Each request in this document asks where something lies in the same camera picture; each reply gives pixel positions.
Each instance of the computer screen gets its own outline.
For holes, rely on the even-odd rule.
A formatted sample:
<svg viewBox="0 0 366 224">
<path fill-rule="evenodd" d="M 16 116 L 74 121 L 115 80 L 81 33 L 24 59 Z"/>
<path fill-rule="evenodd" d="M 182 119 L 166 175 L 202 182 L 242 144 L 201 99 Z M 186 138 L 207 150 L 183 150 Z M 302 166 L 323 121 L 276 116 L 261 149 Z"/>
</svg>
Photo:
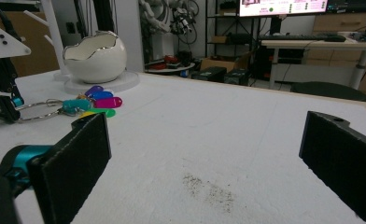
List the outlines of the computer screen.
<svg viewBox="0 0 366 224">
<path fill-rule="evenodd" d="M 329 0 L 327 12 L 366 12 L 366 0 Z"/>
<path fill-rule="evenodd" d="M 320 14 L 328 0 L 240 0 L 240 17 L 271 17 L 275 15 Z"/>
</svg>

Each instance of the office chair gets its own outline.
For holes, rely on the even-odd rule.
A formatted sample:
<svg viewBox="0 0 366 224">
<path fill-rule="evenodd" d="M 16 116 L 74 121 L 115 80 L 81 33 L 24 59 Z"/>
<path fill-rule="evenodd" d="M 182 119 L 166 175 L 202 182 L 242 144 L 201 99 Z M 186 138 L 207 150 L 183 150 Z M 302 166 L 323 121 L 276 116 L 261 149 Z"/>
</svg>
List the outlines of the office chair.
<svg viewBox="0 0 366 224">
<path fill-rule="evenodd" d="M 291 85 L 291 92 L 366 102 L 366 94 L 340 84 L 329 82 L 299 82 Z"/>
</svg>

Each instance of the white egg-shaped container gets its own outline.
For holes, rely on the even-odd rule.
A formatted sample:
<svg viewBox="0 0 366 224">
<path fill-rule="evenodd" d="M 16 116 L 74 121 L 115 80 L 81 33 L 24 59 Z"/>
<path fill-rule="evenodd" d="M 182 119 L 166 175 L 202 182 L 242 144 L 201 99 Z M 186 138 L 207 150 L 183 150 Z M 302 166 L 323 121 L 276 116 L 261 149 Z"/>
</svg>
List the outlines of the white egg-shaped container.
<svg viewBox="0 0 366 224">
<path fill-rule="evenodd" d="M 113 32 L 97 32 L 75 46 L 63 50 L 63 62 L 72 76 L 86 83 L 104 83 L 116 79 L 125 70 L 127 52 Z"/>
</svg>

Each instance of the desk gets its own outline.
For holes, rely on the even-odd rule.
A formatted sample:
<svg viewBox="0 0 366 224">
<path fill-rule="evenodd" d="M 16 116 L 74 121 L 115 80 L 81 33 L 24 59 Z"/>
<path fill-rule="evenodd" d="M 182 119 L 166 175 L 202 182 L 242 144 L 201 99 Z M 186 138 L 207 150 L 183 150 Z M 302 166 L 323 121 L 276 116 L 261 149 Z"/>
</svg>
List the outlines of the desk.
<svg viewBox="0 0 366 224">
<path fill-rule="evenodd" d="M 17 79 L 26 104 L 71 99 L 53 73 Z M 366 107 L 300 94 L 140 74 L 107 119 L 112 158 L 73 223 L 364 223 L 299 158 L 308 110 L 366 135 Z M 8 125 L 17 145 L 53 145 L 75 118 Z M 16 199 L 42 223 L 35 195 Z"/>
<path fill-rule="evenodd" d="M 274 88 L 277 79 L 284 81 L 325 81 L 343 84 L 358 89 L 366 66 L 366 43 L 347 39 L 345 42 L 325 41 L 296 41 L 296 40 L 263 40 L 263 46 L 274 49 L 273 65 L 270 76 L 270 89 Z M 328 67 L 306 64 L 278 64 L 280 49 L 336 49 L 361 50 L 359 61 L 355 68 Z"/>
</svg>

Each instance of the keychain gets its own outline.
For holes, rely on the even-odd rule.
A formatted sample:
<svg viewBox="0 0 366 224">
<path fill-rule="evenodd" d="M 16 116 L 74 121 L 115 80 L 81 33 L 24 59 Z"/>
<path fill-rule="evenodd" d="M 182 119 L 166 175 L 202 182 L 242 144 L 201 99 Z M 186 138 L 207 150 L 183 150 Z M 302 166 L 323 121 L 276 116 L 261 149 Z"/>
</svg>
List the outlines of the keychain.
<svg viewBox="0 0 366 224">
<path fill-rule="evenodd" d="M 105 91 L 101 86 L 93 86 L 87 90 L 84 94 L 79 94 L 74 100 L 55 100 L 49 99 L 46 102 L 35 103 L 31 105 L 19 106 L 16 109 L 18 111 L 33 108 L 35 106 L 56 106 L 60 105 L 61 108 L 54 112 L 48 113 L 46 115 L 33 117 L 29 119 L 20 118 L 16 122 L 24 123 L 26 121 L 42 120 L 55 117 L 57 115 L 67 115 L 74 117 L 80 114 L 81 118 L 94 113 L 106 113 L 108 118 L 116 115 L 116 111 L 113 108 L 120 107 L 122 105 L 121 98 L 114 96 L 113 92 Z"/>
</svg>

